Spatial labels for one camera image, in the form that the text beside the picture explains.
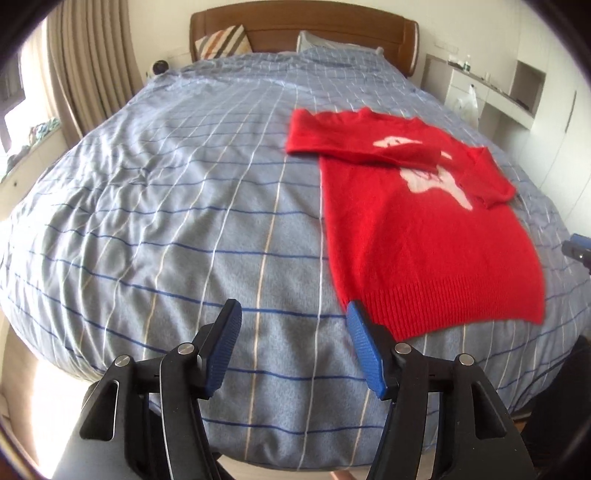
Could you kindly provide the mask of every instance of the pillow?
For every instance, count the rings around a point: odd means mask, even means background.
[[[195,49],[199,60],[252,53],[251,44],[243,25],[235,25],[206,35],[195,42]]]
[[[316,35],[311,34],[307,30],[302,30],[297,37],[297,47],[295,50],[298,53],[301,53],[304,50],[314,47],[332,48],[333,50],[370,51],[376,55],[384,55],[384,49],[382,47],[368,48],[362,47],[361,45],[355,45],[354,43],[341,43],[337,41],[326,40],[325,38],[317,37]]]

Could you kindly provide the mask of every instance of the red sweater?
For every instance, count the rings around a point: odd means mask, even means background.
[[[542,323],[544,278],[488,149],[418,118],[296,110],[288,153],[320,154],[330,270],[398,341],[479,320]]]

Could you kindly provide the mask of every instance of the bed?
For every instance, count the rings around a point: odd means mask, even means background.
[[[366,386],[332,287],[317,159],[283,148],[294,108],[368,106],[487,146],[518,189],[511,206],[544,269],[542,326],[481,322],[410,342],[441,358],[470,352],[511,411],[548,386],[558,369],[532,380],[589,325],[588,272],[560,253],[569,233],[524,172],[405,78],[417,24],[345,4],[265,1],[195,14],[190,43],[238,22],[259,53],[158,76],[2,224],[0,306],[17,334],[96,380],[119,354],[151,358],[191,339],[236,298],[244,315],[230,368],[201,404],[212,448],[273,468],[371,463],[388,406]],[[264,51],[294,50],[301,29],[385,56]],[[437,411],[430,398],[426,449]]]

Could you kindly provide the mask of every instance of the light blue pillow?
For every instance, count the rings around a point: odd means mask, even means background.
[[[308,50],[309,48],[314,47],[332,48],[333,50],[368,51],[382,57],[384,56],[384,49],[382,47],[368,48],[362,47],[361,45],[356,45],[354,43],[341,43],[337,41],[326,40],[325,38],[317,37],[316,35],[311,34],[307,30],[302,30],[297,37],[296,52],[301,53],[305,50]]]

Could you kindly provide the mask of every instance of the blue gripper pad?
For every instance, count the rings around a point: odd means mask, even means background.
[[[589,238],[588,236],[583,236],[583,235],[579,235],[578,233],[573,233],[570,236],[570,241],[572,243],[577,244],[580,247],[591,250],[591,238]]]
[[[351,340],[353,340],[353,346],[369,389],[374,391],[379,398],[382,398],[387,390],[384,378],[384,363],[369,332],[368,323],[370,321],[355,301],[349,302],[347,306],[347,329],[351,335]]]
[[[210,397],[222,386],[241,326],[242,306],[237,300],[229,299],[213,324],[201,350],[210,352],[207,354],[204,386],[205,392]]]

